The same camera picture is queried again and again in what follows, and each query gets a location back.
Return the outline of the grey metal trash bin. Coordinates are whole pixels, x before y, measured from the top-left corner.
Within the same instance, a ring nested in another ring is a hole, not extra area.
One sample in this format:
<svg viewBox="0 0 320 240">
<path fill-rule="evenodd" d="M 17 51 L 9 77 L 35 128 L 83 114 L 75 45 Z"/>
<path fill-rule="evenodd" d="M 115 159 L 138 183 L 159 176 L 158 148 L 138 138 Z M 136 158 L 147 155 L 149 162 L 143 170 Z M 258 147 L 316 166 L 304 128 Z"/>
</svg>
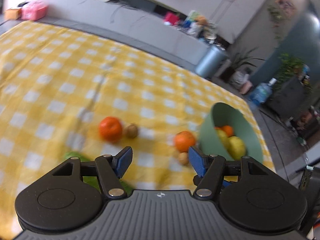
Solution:
<svg viewBox="0 0 320 240">
<path fill-rule="evenodd" d="M 226 50 L 214 44 L 195 67 L 195 73 L 203 78 L 211 78 L 227 58 Z"/>
</svg>

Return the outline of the potted long-leaf plant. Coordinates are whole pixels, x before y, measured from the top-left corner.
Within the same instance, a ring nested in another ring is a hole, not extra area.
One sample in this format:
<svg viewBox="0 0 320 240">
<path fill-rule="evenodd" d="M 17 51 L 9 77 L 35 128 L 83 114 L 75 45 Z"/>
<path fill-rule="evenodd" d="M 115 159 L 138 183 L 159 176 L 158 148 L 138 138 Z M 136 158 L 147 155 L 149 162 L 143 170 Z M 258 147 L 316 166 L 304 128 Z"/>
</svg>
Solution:
<svg viewBox="0 0 320 240">
<path fill-rule="evenodd" d="M 257 68 L 257 65 L 252 61 L 264 61 L 264 59 L 254 57 L 252 55 L 252 53 L 254 53 L 258 48 L 259 47 L 254 47 L 251 49 L 245 48 L 232 55 L 230 59 L 230 65 L 222 72 L 219 78 L 224 83 L 228 83 L 232 75 L 235 74 L 236 71 L 240 70 L 240 68 L 243 66 Z"/>
</svg>

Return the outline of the trailing green pothos plant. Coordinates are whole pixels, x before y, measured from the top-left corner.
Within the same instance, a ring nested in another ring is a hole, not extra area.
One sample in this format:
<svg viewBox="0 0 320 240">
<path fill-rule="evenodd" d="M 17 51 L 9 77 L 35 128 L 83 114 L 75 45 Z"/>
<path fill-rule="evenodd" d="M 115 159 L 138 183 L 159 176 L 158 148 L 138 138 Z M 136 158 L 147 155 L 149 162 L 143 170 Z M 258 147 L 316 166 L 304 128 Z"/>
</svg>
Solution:
<svg viewBox="0 0 320 240">
<path fill-rule="evenodd" d="M 304 62 L 298 57 L 283 53 L 279 57 L 280 67 L 276 72 L 276 83 L 273 86 L 273 91 L 276 92 L 289 81 L 292 77 L 297 76 L 303 69 Z"/>
</svg>

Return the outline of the red box on console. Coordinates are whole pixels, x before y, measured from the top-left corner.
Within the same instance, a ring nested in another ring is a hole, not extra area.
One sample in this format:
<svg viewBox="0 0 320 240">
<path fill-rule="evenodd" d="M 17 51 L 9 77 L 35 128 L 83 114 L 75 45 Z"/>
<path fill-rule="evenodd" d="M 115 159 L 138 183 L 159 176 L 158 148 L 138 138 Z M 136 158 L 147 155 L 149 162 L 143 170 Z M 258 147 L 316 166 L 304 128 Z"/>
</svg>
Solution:
<svg viewBox="0 0 320 240">
<path fill-rule="evenodd" d="M 165 15 L 165 18 L 164 18 L 165 25 L 174 26 L 179 24 L 179 22 L 180 22 L 180 18 L 176 14 L 172 12 L 167 12 L 167 14 Z"/>
</svg>

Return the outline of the small orange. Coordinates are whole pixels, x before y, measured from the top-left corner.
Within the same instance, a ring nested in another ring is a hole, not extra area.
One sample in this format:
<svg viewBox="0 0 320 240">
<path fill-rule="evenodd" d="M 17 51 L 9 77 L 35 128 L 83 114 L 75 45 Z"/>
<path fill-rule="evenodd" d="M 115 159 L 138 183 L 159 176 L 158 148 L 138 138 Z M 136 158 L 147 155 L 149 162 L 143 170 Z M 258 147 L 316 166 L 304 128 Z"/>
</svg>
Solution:
<svg viewBox="0 0 320 240">
<path fill-rule="evenodd" d="M 123 126 L 118 118 L 107 116 L 99 124 L 99 134 L 104 140 L 116 143 L 122 137 Z"/>
<path fill-rule="evenodd" d="M 189 147 L 196 145 L 196 138 L 189 131 L 181 131 L 175 135 L 174 144 L 179 152 L 188 152 Z"/>
</svg>

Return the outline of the blue water jug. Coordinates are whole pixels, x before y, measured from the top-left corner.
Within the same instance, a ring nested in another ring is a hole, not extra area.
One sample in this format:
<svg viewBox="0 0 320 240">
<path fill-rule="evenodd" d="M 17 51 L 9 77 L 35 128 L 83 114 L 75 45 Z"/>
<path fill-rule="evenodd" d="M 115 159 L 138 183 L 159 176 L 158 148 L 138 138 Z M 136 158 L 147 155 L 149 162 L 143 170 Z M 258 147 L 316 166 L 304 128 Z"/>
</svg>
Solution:
<svg viewBox="0 0 320 240">
<path fill-rule="evenodd" d="M 277 80 L 272 78 L 268 83 L 260 83 L 250 94 L 249 99 L 257 106 L 265 103 L 272 94 L 272 87 L 276 82 Z"/>
</svg>

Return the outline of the teddy bear decoration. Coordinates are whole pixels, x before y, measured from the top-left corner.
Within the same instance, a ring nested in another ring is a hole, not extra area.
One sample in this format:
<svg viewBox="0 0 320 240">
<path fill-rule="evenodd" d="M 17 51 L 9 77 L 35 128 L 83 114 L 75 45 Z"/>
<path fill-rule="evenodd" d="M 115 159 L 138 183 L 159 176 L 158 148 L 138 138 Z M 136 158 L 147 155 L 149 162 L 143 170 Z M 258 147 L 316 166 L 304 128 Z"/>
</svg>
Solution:
<svg viewBox="0 0 320 240">
<path fill-rule="evenodd" d="M 190 35 L 197 37 L 204 26 L 208 23 L 207 19 L 203 15 L 195 17 L 194 21 L 190 25 Z"/>
</svg>

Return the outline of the pink stool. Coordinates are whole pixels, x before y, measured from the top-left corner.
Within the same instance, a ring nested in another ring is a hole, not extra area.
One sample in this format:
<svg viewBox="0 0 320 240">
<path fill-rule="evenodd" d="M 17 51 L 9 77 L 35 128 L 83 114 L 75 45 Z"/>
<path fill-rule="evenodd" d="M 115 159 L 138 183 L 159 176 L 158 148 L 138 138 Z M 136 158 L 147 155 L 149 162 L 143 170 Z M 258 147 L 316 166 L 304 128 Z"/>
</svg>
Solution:
<svg viewBox="0 0 320 240">
<path fill-rule="evenodd" d="M 253 87 L 252 83 L 248 80 L 241 86 L 239 92 L 241 95 L 245 95 L 250 91 L 252 87 Z"/>
</svg>

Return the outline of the small orange left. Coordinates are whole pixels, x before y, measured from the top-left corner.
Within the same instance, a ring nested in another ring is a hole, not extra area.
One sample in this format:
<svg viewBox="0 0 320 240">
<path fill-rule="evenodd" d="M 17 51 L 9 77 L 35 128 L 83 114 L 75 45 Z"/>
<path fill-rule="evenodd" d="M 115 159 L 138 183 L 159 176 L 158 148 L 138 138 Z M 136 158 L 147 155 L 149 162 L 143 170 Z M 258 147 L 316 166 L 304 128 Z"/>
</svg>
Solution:
<svg viewBox="0 0 320 240">
<path fill-rule="evenodd" d="M 104 140 L 116 143 L 122 137 L 123 126 L 118 118 L 107 116 L 99 124 L 99 134 Z"/>
</svg>

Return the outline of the green cucumber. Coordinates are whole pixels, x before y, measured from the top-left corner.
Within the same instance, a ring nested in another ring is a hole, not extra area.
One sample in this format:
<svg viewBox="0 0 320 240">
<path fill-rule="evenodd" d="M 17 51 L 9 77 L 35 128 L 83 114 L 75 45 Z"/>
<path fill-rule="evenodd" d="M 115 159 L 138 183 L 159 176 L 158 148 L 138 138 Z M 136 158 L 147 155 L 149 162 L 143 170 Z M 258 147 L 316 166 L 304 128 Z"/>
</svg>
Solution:
<svg viewBox="0 0 320 240">
<path fill-rule="evenodd" d="M 88 159 L 87 157 L 85 157 L 81 153 L 74 152 L 74 151 L 66 152 L 63 155 L 63 160 L 67 160 L 67 159 L 72 158 L 72 157 L 79 158 L 82 163 L 83 162 L 91 162 L 92 161 L 91 159 Z M 81 167 L 80 168 L 80 174 L 82 176 L 82 181 L 84 183 L 94 187 L 95 189 L 97 189 L 101 193 L 100 186 L 99 186 L 99 181 L 97 179 L 97 174 L 93 170 L 93 168 Z M 132 194 L 134 188 L 131 185 L 129 185 L 127 182 L 122 180 L 122 179 L 119 179 L 119 182 L 121 183 L 121 185 L 124 188 L 124 190 L 127 193 L 127 195 L 130 196 Z"/>
</svg>

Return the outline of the white marble tv console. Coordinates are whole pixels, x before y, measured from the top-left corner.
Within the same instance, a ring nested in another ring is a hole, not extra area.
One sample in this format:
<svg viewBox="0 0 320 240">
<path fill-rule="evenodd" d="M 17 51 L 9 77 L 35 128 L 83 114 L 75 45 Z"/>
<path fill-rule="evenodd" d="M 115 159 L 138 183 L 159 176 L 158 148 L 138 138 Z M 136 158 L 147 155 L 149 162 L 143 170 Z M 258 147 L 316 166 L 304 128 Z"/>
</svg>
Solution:
<svg viewBox="0 0 320 240">
<path fill-rule="evenodd" d="M 4 0 L 3 8 L 33 1 L 48 5 L 43 22 L 109 38 L 184 68 L 197 65 L 209 48 L 196 38 L 166 26 L 157 16 L 117 3 L 97 0 Z"/>
</svg>

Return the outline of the large orange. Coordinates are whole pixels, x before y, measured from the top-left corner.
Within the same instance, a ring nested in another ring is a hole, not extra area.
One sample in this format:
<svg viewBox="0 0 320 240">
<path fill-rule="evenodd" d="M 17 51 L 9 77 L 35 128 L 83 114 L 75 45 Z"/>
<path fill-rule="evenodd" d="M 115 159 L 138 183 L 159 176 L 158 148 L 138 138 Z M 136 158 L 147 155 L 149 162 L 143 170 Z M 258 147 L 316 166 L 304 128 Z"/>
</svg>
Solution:
<svg viewBox="0 0 320 240">
<path fill-rule="evenodd" d="M 229 126 L 229 125 L 221 126 L 221 129 L 227 134 L 227 137 L 234 136 L 234 129 L 232 126 Z"/>
</svg>

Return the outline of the green ceramic bowl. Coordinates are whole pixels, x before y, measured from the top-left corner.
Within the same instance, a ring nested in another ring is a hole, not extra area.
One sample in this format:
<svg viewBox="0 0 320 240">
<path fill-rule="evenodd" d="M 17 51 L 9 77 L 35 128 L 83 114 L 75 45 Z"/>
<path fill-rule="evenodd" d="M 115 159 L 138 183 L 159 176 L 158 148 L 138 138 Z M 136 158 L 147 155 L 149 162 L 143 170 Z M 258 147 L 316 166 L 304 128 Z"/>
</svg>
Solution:
<svg viewBox="0 0 320 240">
<path fill-rule="evenodd" d="M 214 104 L 204 119 L 198 143 L 206 155 L 221 155 L 227 160 L 250 156 L 263 162 L 263 150 L 253 127 L 239 110 L 223 102 Z"/>
</svg>

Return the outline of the dark grey cabinet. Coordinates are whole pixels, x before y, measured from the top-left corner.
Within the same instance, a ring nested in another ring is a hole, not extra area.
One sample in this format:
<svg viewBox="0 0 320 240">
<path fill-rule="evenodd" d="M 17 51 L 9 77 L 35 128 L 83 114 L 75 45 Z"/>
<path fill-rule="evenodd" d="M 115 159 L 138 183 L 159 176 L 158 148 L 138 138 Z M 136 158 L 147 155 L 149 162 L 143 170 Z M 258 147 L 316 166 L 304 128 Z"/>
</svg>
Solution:
<svg viewBox="0 0 320 240">
<path fill-rule="evenodd" d="M 296 114 L 305 99 L 304 86 L 297 77 L 293 77 L 280 90 L 273 92 L 265 105 L 272 113 L 286 120 Z"/>
</svg>

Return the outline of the yellow white checkered tablecloth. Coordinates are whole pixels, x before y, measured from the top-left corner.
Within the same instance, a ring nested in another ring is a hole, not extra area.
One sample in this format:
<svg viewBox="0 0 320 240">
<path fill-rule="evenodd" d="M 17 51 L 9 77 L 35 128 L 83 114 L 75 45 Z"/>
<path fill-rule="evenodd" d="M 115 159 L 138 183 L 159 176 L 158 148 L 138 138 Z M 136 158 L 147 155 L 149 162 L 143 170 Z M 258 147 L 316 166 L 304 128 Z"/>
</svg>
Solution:
<svg viewBox="0 0 320 240">
<path fill-rule="evenodd" d="M 124 180 L 136 189 L 194 189 L 194 171 L 176 159 L 174 136 L 199 132 L 213 104 L 238 109 L 252 125 L 263 163 L 274 169 L 248 104 L 220 86 L 124 44 L 36 22 L 1 35 L 1 238 L 21 230 L 16 196 L 63 162 L 66 152 L 88 159 L 133 149 Z M 121 139 L 99 134 L 107 116 L 123 126 Z M 129 124 L 138 137 L 125 137 Z"/>
</svg>

